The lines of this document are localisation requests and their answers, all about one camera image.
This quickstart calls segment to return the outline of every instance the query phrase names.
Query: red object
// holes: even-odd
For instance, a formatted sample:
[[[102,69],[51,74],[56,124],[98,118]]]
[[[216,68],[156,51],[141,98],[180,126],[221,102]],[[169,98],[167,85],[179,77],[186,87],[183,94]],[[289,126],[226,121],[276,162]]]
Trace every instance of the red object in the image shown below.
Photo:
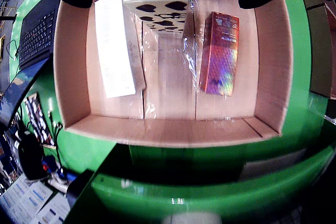
[[[212,12],[205,20],[200,89],[232,95],[237,66],[239,18]]]

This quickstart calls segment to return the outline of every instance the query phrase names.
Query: paper document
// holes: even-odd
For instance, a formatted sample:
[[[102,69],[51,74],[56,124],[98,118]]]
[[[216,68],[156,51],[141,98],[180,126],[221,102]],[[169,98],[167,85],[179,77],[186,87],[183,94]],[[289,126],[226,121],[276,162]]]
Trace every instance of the paper document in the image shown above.
[[[135,94],[122,0],[95,2],[100,68],[107,98]]]
[[[30,223],[53,194],[40,181],[27,184],[25,180],[21,175],[0,197],[0,206],[13,223]]]
[[[58,193],[49,201],[30,224],[63,223],[70,211],[68,200]]]

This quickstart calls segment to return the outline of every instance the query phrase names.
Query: plastic wrap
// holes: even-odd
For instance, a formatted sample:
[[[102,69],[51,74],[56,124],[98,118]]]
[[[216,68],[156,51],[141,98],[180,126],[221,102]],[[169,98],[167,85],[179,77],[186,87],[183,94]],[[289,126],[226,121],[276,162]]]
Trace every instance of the plastic wrap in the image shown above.
[[[182,39],[159,37],[143,25],[146,119],[195,119],[194,21],[187,8]]]
[[[241,22],[232,96],[205,94],[199,89],[205,19],[212,11],[238,17]],[[239,8],[238,0],[191,0],[182,39],[162,38],[143,26],[142,46],[145,118],[214,120],[254,115],[258,38],[253,9]]]
[[[193,0],[196,58],[196,119],[253,116],[258,89],[258,37],[254,9],[241,9],[238,0]],[[239,18],[239,48],[232,96],[205,94],[198,88],[205,19],[212,12]]]
[[[102,81],[101,67],[97,51],[97,39],[95,28],[95,6],[89,12],[87,33],[87,78],[91,113],[95,115],[108,115],[120,118],[143,118],[142,90],[145,87],[144,76],[139,48],[138,30],[134,14],[123,7],[125,33],[130,57],[130,65],[133,74],[136,93],[122,97],[107,98]]]

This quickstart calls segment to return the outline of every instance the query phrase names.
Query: desk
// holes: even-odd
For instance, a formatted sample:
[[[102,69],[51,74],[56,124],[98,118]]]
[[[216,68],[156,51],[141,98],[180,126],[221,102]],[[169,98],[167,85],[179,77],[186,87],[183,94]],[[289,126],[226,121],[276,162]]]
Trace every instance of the desk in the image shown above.
[[[17,44],[20,41],[20,32],[22,20],[27,13],[39,2],[40,0],[25,0],[17,10],[17,19],[13,24],[12,38],[15,39]],[[15,54],[15,47],[11,47],[10,55]],[[12,81],[18,66],[18,59],[14,61],[10,59],[9,62],[9,76]],[[41,102],[43,113],[49,129],[51,128],[50,120],[47,116],[48,110],[52,110],[53,119],[60,122],[60,114],[58,111],[57,100],[55,95],[54,74],[53,66],[49,64],[41,73],[39,78],[33,84],[28,95],[38,92]],[[26,110],[23,108],[23,118],[25,124],[28,122]],[[104,158],[114,147],[114,143],[95,140],[92,138],[82,137],[65,131],[61,131],[58,136],[59,152],[62,164],[75,172],[81,173],[85,169],[96,170],[102,163]],[[56,151],[45,148],[46,155],[54,155],[57,159]]]
[[[39,0],[25,0],[18,9],[17,19],[13,25],[12,39],[19,42],[23,17],[35,6]],[[294,74],[290,104],[282,130],[282,137],[275,137],[268,141],[244,144],[230,147],[213,147],[192,149],[188,159],[198,162],[200,159],[212,163],[216,154],[222,160],[240,160],[240,162],[272,158],[307,147],[317,139],[323,124],[323,116],[328,99],[309,92],[311,72],[311,48],[307,13],[303,0],[286,0],[292,28],[294,47]],[[17,61],[10,60],[10,77],[13,79]],[[53,118],[60,121],[57,101],[55,98],[54,78],[52,67],[44,70],[31,88],[29,94],[38,92],[44,114],[49,108],[53,109]],[[85,168],[96,170],[106,155],[113,148],[114,143],[95,140],[62,131],[59,134],[59,148],[62,163],[75,171]],[[155,155],[158,148],[131,147],[131,150],[145,150],[146,155]],[[55,152],[45,150],[46,154]]]

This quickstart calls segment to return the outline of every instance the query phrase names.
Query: black spots pattern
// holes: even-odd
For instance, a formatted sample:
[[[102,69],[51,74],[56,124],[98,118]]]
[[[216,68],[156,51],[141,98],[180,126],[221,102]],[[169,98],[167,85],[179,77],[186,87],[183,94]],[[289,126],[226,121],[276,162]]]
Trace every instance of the black spots pattern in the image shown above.
[[[142,10],[147,13],[155,13],[156,6],[154,5],[140,5],[137,7],[138,10]]]
[[[185,10],[186,5],[187,5],[186,3],[183,3],[181,1],[174,1],[169,4],[166,4],[165,6],[173,10]]]
[[[140,19],[144,21],[154,21],[152,17],[147,17],[147,16],[140,17]]]
[[[166,13],[166,14],[154,14],[154,16],[157,16],[163,19],[166,19],[166,18],[175,19],[175,18],[185,18],[186,14],[185,13],[170,13],[170,14]]]
[[[164,20],[161,22],[154,22],[155,24],[161,25],[161,26],[174,26],[173,22]]]

